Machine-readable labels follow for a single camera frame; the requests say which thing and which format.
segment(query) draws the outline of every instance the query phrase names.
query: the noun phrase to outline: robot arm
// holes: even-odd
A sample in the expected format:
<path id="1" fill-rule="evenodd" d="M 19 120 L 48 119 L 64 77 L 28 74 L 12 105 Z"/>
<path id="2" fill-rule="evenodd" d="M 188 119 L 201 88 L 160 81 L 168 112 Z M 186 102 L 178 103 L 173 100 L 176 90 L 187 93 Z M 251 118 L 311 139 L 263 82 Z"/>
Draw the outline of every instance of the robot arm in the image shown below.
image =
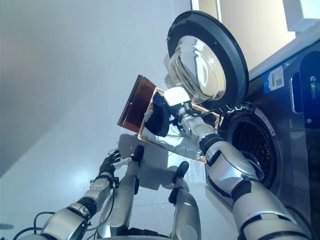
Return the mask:
<path id="1" fill-rule="evenodd" d="M 56 212 L 43 226 L 41 236 L 37 239 L 80 240 L 88 229 L 90 219 L 101 210 L 104 201 L 110 195 L 111 188 L 119 184 L 119 178 L 114 177 L 117 164 L 121 161 L 119 151 L 105 158 L 98 176 L 90 181 L 90 189 L 77 202 Z"/>
<path id="2" fill-rule="evenodd" d="M 280 200 L 258 181 L 254 167 L 241 152 L 201 117 L 190 114 L 190 99 L 183 88 L 167 90 L 164 99 L 170 113 L 205 155 L 208 183 L 222 196 L 232 198 L 239 240 L 309 239 Z"/>

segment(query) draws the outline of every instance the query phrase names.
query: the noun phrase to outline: white cloth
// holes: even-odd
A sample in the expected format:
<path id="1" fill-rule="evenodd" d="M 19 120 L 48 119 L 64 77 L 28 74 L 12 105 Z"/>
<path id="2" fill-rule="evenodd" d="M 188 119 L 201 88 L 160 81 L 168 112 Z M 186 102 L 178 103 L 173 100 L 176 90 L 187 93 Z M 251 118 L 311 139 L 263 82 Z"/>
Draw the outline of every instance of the white cloth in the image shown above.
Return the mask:
<path id="1" fill-rule="evenodd" d="M 145 120 L 149 119 L 152 112 L 152 110 L 149 110 L 145 113 Z M 170 124 L 169 132 L 165 137 L 154 135 L 146 127 L 142 130 L 141 136 L 155 144 L 161 145 L 170 152 L 189 159 L 197 160 L 202 156 L 202 152 L 198 146 L 193 144 L 183 132 L 180 132 L 178 128 L 172 124 Z"/>

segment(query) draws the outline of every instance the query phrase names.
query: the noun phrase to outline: barcode label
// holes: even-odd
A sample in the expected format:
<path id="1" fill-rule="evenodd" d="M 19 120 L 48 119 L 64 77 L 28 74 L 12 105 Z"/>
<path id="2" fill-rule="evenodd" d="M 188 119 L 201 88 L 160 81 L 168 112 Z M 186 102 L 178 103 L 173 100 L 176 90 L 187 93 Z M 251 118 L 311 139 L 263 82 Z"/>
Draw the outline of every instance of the barcode label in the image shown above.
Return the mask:
<path id="1" fill-rule="evenodd" d="M 282 66 L 266 73 L 263 76 L 264 81 L 264 93 L 272 92 L 285 85 L 284 81 L 284 68 Z"/>
<path id="2" fill-rule="evenodd" d="M 282 67 L 271 72 L 272 86 L 280 87 L 284 84 Z"/>

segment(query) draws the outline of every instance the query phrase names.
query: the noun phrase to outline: glove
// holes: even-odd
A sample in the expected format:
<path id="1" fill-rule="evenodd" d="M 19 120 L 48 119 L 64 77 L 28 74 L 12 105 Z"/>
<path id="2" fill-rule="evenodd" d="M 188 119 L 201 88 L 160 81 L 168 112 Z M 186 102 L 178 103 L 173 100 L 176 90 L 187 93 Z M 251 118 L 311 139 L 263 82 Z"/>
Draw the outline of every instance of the glove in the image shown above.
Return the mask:
<path id="1" fill-rule="evenodd" d="M 144 126 L 154 135 L 165 137 L 169 131 L 170 113 L 164 104 L 164 97 L 158 92 L 152 98 L 153 112 Z"/>
<path id="2" fill-rule="evenodd" d="M 120 158 L 121 158 L 121 155 L 119 153 L 119 150 L 115 150 L 112 154 L 110 154 L 109 156 L 107 156 L 103 163 L 101 164 L 100 166 L 100 169 L 99 169 L 99 175 L 102 174 L 102 173 L 110 173 L 113 177 L 115 176 L 114 173 L 115 173 L 115 167 L 111 164 L 113 163 L 116 163 L 116 162 L 119 162 L 120 161 Z"/>

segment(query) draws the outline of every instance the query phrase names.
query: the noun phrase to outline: door glass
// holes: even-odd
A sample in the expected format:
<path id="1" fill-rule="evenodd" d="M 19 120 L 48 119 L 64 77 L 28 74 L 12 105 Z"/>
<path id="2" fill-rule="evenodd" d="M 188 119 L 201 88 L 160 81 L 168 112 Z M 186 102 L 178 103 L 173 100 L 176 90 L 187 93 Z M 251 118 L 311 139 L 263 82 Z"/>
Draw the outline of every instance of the door glass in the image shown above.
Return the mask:
<path id="1" fill-rule="evenodd" d="M 215 53 L 194 36 L 182 37 L 169 61 L 169 75 L 177 87 L 200 104 L 219 100 L 226 92 L 226 76 Z"/>

